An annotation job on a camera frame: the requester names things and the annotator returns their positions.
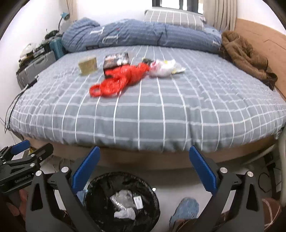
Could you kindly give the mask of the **small white cardboard box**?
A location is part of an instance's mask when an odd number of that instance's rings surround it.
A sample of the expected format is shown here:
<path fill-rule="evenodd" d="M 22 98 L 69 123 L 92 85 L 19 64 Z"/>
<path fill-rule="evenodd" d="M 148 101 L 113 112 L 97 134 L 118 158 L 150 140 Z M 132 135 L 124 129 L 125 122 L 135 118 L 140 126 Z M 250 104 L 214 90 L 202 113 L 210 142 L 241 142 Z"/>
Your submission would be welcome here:
<path fill-rule="evenodd" d="M 135 196 L 133 197 L 133 201 L 135 203 L 135 206 L 136 206 L 136 209 L 137 210 L 140 210 L 140 209 L 143 209 L 144 206 L 143 206 L 143 202 L 142 202 L 142 197 L 141 196 Z"/>

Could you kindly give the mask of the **red plastic bag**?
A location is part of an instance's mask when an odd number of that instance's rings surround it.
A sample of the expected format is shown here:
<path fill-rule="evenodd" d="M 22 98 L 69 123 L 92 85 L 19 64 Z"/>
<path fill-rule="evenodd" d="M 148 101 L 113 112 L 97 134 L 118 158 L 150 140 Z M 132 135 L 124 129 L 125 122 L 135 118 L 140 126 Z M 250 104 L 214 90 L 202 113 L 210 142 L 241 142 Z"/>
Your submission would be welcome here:
<path fill-rule="evenodd" d="M 106 70 L 106 74 L 111 77 L 105 79 L 100 84 L 90 87 L 91 97 L 113 97 L 118 95 L 124 88 L 134 85 L 142 80 L 150 67 L 146 63 L 136 65 L 123 65 L 112 70 Z"/>

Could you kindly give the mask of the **yellow plastic food cup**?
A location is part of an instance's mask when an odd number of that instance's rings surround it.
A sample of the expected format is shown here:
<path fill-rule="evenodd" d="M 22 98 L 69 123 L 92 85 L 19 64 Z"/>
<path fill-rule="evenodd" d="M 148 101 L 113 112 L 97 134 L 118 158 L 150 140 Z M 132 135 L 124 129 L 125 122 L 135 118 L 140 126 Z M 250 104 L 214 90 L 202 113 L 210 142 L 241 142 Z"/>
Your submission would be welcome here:
<path fill-rule="evenodd" d="M 88 57 L 78 63 L 82 75 L 88 75 L 97 70 L 97 58 Z"/>

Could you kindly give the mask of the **clear bag with red print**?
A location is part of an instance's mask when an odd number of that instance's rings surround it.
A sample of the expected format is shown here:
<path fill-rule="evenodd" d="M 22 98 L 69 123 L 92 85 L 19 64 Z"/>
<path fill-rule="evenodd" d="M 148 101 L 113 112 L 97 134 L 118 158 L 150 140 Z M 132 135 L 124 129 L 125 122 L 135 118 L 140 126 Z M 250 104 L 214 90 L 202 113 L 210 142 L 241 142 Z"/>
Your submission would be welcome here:
<path fill-rule="evenodd" d="M 149 68 L 148 74 L 150 77 L 169 77 L 172 75 L 174 68 L 182 67 L 174 59 L 172 60 L 155 60 Z"/>

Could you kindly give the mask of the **yellow white snack wrapper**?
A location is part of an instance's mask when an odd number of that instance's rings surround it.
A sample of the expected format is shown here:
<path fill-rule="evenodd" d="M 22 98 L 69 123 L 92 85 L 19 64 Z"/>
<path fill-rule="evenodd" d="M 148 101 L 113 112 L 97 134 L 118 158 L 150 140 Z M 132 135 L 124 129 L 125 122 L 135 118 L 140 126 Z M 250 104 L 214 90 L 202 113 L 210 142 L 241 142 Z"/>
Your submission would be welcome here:
<path fill-rule="evenodd" d="M 179 74 L 182 72 L 185 72 L 186 68 L 184 67 L 179 67 L 179 68 L 174 68 L 174 70 L 172 71 L 172 74 Z"/>

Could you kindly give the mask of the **black trash bin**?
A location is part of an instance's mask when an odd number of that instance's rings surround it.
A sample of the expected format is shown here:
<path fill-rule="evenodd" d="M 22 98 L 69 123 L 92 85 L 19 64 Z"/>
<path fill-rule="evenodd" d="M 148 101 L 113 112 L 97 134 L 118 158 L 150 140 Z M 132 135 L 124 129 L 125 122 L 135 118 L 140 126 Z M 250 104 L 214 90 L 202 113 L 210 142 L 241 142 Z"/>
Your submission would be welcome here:
<path fill-rule="evenodd" d="M 150 185 L 125 172 L 106 173 L 92 180 L 83 205 L 102 231 L 152 231 L 161 214 Z"/>

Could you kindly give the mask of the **grey checked bed sheet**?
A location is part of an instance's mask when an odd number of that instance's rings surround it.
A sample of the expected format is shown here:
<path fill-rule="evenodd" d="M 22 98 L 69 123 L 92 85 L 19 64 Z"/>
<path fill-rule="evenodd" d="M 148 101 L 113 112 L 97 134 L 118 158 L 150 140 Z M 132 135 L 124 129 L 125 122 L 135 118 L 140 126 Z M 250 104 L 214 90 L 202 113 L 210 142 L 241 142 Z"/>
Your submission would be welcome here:
<path fill-rule="evenodd" d="M 104 80 L 106 55 L 128 52 L 142 58 L 174 59 L 185 72 L 145 77 L 112 98 L 92 98 L 89 89 Z M 97 58 L 97 70 L 78 66 Z M 285 126 L 285 101 L 276 91 L 218 55 L 158 46 L 109 47 L 64 55 L 42 71 L 12 112 L 11 130 L 66 145 L 127 150 L 205 152 L 240 146 Z"/>

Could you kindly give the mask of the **grey suitcase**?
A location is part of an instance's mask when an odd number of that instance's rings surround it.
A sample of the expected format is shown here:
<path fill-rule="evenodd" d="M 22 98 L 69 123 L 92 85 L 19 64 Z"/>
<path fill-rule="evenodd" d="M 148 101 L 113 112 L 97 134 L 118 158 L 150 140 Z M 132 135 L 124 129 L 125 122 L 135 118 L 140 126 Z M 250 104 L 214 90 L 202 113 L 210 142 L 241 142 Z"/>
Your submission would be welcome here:
<path fill-rule="evenodd" d="M 55 61 L 56 58 L 54 52 L 50 51 L 34 59 L 26 67 L 20 68 L 16 72 L 16 78 L 20 89 L 23 89 L 26 85 L 31 83 L 40 72 L 45 70 Z"/>

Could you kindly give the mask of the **dark cookie box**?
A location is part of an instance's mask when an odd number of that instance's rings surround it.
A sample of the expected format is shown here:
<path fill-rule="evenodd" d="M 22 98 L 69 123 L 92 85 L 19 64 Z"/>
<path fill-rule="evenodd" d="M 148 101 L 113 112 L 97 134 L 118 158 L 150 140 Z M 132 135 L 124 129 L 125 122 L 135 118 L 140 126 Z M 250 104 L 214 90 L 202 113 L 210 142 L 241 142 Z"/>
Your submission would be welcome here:
<path fill-rule="evenodd" d="M 105 56 L 103 63 L 103 72 L 105 78 L 110 78 L 112 76 L 110 73 L 111 70 L 127 64 L 130 64 L 128 52 L 122 52 Z"/>

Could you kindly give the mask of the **black snack wrapper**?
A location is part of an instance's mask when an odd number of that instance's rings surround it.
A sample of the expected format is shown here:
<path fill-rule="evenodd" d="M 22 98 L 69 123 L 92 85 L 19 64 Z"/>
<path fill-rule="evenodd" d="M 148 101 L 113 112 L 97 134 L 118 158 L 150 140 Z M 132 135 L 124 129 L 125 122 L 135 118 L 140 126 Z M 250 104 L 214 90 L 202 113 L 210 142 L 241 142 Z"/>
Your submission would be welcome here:
<path fill-rule="evenodd" d="M 142 63 L 145 63 L 148 66 L 150 66 L 153 62 L 154 62 L 154 60 L 152 60 L 152 59 L 148 59 L 146 57 L 142 58 Z"/>

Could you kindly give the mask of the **brown fleece jacket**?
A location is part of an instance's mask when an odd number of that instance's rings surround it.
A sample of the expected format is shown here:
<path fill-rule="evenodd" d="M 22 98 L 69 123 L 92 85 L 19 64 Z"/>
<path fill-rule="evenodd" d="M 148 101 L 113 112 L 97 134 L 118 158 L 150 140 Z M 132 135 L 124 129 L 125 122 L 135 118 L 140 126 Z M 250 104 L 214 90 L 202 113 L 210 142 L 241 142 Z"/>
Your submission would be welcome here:
<path fill-rule="evenodd" d="M 268 65 L 268 59 L 235 31 L 224 31 L 221 35 L 220 55 L 237 68 L 274 90 L 278 76 Z"/>

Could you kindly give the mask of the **blue striped duvet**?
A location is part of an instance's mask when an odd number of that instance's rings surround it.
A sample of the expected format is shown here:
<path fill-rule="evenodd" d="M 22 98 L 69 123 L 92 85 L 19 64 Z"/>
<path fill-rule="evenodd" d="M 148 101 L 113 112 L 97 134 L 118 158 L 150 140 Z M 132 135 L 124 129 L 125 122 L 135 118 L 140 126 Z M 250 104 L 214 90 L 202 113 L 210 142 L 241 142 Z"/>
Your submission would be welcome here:
<path fill-rule="evenodd" d="M 82 18 L 63 33 L 61 43 L 70 53 L 115 46 L 161 46 L 218 53 L 222 39 L 218 31 L 209 33 L 135 19 L 100 26 Z"/>

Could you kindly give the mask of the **blue desk lamp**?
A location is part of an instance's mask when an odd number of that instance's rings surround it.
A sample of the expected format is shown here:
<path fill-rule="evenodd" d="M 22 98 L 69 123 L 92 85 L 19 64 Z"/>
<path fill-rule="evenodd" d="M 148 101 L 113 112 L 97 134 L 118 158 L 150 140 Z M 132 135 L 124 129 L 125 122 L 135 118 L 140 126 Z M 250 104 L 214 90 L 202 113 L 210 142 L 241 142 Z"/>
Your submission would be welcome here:
<path fill-rule="evenodd" d="M 61 13 L 61 19 L 58 23 L 58 31 L 60 31 L 60 26 L 61 26 L 61 22 L 64 20 L 64 21 L 67 21 L 68 19 L 70 18 L 70 14 L 67 13 L 67 12 L 62 12 Z"/>

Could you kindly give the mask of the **wooden headboard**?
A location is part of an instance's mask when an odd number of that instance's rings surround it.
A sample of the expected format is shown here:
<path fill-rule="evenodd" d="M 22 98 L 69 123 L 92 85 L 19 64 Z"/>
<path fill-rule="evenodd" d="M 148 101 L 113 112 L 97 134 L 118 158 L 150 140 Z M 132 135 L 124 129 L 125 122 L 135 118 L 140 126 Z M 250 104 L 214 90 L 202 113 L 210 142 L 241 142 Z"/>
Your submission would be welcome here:
<path fill-rule="evenodd" d="M 278 76 L 275 87 L 285 98 L 285 35 L 265 25 L 239 18 L 236 20 L 235 31 L 247 39 L 254 49 L 267 57 L 268 65 Z"/>

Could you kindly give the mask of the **grey checked pillow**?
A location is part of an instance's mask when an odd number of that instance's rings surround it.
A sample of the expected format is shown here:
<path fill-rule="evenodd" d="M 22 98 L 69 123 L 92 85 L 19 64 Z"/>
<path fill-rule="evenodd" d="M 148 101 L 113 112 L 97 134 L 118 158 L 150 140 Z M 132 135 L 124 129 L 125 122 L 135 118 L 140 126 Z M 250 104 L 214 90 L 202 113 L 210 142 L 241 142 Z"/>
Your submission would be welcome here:
<path fill-rule="evenodd" d="M 182 26 L 202 31 L 206 25 L 205 18 L 199 14 L 181 11 L 147 10 L 144 22 L 158 22 L 174 26 Z"/>

